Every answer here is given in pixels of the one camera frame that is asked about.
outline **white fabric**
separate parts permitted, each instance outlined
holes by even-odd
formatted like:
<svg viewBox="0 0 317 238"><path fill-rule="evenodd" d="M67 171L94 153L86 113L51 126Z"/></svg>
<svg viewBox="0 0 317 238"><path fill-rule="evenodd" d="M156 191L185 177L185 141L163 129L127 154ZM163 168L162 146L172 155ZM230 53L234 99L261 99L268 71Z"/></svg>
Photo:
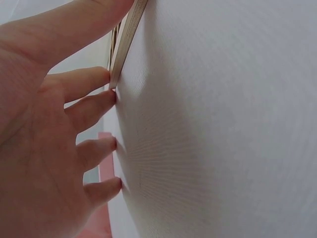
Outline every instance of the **white fabric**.
<svg viewBox="0 0 317 238"><path fill-rule="evenodd" d="M316 12L149 0L117 89L114 238L317 236Z"/></svg>

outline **canvas surface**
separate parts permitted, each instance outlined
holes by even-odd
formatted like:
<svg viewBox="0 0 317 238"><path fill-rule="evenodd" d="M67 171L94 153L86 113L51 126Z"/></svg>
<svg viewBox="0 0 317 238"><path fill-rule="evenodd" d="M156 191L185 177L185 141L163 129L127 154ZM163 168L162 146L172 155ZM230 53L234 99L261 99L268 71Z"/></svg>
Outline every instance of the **canvas surface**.
<svg viewBox="0 0 317 238"><path fill-rule="evenodd" d="M117 88L114 238L317 236L316 12L149 0Z"/></svg>

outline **skin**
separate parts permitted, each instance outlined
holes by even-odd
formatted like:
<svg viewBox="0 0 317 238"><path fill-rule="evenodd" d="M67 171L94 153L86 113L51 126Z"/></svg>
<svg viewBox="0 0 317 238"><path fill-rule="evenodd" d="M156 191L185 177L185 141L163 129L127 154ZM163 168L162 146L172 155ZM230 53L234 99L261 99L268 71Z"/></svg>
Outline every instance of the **skin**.
<svg viewBox="0 0 317 238"><path fill-rule="evenodd" d="M119 178L82 182L85 171L116 149L115 139L75 144L77 134L115 104L113 91L87 96L109 82L109 72L101 67L48 71L109 32L132 3L75 0L0 26L2 237L74 237L94 210L119 193Z"/></svg>

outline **pink surface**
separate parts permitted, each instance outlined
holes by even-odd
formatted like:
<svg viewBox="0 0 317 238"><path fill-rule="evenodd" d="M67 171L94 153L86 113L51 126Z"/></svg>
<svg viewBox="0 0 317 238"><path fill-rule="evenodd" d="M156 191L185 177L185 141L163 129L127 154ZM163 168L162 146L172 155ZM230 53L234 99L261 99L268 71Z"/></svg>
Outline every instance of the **pink surface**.
<svg viewBox="0 0 317 238"><path fill-rule="evenodd" d="M99 139L111 136L111 133L100 132ZM100 180L105 181L114 177L112 154L100 164ZM84 230L77 238L112 238L108 205L98 209L89 219Z"/></svg>

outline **wooden frame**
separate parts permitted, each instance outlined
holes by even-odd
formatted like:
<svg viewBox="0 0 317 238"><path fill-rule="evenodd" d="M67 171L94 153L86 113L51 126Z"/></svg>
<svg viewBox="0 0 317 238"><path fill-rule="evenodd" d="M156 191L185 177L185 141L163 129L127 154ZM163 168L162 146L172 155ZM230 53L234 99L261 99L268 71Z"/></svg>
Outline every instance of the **wooden frame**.
<svg viewBox="0 0 317 238"><path fill-rule="evenodd" d="M135 0L123 21L112 31L112 41L108 68L110 69L110 89L117 86L125 59L134 34L148 0Z"/></svg>

